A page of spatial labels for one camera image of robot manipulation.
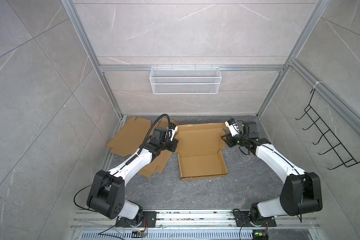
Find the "brown cardboard box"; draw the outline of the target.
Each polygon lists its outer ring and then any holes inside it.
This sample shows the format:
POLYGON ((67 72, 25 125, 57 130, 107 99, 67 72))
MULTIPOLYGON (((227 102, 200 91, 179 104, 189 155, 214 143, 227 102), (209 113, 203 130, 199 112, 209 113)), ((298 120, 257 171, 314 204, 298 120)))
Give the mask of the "brown cardboard box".
POLYGON ((182 181, 222 177, 228 174, 222 151, 224 123, 180 125, 175 136, 182 181))

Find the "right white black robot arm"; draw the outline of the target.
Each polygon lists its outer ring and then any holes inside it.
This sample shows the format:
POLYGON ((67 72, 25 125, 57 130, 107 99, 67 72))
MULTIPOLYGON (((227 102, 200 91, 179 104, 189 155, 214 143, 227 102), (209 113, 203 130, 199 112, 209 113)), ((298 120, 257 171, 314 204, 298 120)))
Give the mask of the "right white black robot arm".
POLYGON ((323 208, 320 177, 307 172, 284 157, 272 143, 259 136, 256 122, 225 122, 229 133, 222 136, 228 147, 244 147, 263 160, 281 179, 284 186, 279 197, 254 203, 249 212, 250 221, 259 225, 275 216, 297 216, 319 212, 323 208))

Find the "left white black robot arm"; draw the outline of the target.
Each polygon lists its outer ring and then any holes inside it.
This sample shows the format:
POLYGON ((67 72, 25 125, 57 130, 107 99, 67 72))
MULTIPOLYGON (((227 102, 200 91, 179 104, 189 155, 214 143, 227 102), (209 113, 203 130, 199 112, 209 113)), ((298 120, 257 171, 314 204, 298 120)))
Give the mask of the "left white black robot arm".
POLYGON ((176 150, 179 142, 175 139, 177 130, 178 126, 173 123, 166 129, 155 128, 153 135, 146 137, 131 157, 111 170, 98 171, 90 185, 87 206, 111 220, 120 217, 133 221, 133 225, 139 225, 143 219, 143 209, 125 199, 125 187, 133 176, 162 151, 176 150))

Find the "left flat cardboard stack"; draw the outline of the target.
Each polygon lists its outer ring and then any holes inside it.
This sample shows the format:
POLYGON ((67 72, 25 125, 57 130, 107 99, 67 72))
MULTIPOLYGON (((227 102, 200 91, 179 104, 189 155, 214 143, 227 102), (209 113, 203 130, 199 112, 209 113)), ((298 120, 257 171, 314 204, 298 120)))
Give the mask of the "left flat cardboard stack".
MULTIPOLYGON (((151 120, 132 116, 107 144, 106 148, 111 149, 113 154, 120 157, 130 156, 142 144, 150 127, 151 120)), ((161 151, 161 154, 143 167, 138 174, 150 178, 154 172, 162 173, 171 155, 171 151, 161 151)))

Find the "left small circuit board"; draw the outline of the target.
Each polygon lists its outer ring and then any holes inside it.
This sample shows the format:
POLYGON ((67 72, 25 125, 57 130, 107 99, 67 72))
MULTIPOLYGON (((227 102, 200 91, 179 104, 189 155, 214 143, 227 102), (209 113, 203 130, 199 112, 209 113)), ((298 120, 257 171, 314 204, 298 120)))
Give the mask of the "left small circuit board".
POLYGON ((146 231, 132 231, 131 238, 145 238, 147 236, 146 231))

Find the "small circuit board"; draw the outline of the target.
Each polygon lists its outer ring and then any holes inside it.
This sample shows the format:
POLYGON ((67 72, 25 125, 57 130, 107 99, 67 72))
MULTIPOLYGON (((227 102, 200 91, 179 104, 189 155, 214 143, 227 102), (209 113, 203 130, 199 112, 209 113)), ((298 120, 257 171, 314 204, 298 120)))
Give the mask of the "small circuit board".
POLYGON ((146 231, 132 231, 131 238, 145 238, 147 236, 146 231))
POLYGON ((268 240, 269 236, 265 231, 253 230, 253 240, 268 240))

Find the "right small circuit board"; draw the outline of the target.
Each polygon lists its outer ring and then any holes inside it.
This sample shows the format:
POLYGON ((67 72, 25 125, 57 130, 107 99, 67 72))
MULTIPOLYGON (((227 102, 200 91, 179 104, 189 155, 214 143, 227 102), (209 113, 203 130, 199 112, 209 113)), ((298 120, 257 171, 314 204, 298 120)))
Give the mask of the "right small circuit board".
POLYGON ((253 230, 253 240, 268 240, 269 236, 265 231, 253 230))

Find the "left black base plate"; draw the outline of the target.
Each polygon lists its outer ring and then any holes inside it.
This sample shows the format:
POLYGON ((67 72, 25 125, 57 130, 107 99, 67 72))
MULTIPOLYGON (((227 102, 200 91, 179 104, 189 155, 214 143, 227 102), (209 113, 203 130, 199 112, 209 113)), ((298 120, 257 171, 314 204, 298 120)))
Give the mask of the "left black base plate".
POLYGON ((154 228, 156 226, 157 221, 157 212, 154 211, 143 211, 139 212, 138 215, 134 219, 128 218, 118 218, 116 222, 116 227, 124 227, 124 228, 154 228))

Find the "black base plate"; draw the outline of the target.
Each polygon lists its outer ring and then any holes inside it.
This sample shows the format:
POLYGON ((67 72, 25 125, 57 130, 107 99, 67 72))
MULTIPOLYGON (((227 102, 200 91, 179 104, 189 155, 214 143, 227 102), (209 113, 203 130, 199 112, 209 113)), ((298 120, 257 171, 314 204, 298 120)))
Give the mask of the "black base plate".
POLYGON ((156 226, 157 221, 157 212, 154 211, 143 211, 139 212, 138 215, 134 219, 128 218, 118 218, 116 222, 116 227, 124 227, 124 228, 154 228, 156 226))
POLYGON ((241 211, 234 209, 232 211, 237 227, 276 227, 276 221, 273 217, 259 217, 251 211, 241 211))

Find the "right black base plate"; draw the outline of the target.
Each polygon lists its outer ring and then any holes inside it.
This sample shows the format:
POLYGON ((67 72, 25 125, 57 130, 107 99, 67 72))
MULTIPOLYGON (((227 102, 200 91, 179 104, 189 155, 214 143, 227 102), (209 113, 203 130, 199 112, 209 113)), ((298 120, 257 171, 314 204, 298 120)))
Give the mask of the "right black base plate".
POLYGON ((234 209, 232 211, 237 227, 276 227, 276 221, 273 217, 259 217, 251 211, 241 211, 234 209))

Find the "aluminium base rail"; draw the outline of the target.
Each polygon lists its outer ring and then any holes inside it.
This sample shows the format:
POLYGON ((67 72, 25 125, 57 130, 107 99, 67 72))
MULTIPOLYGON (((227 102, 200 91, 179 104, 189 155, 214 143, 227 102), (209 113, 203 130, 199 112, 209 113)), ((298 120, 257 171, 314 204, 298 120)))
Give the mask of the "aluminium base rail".
MULTIPOLYGON (((70 229, 95 230, 108 228, 115 223, 129 227, 125 220, 110 220, 105 216, 79 210, 73 215, 69 223, 70 229)), ((231 209, 211 210, 147 210, 143 212, 143 222, 153 229, 237 229, 241 226, 254 229, 320 229, 320 225, 313 214, 302 218, 291 216, 270 217, 268 219, 250 221, 249 211, 234 211, 231 209)))

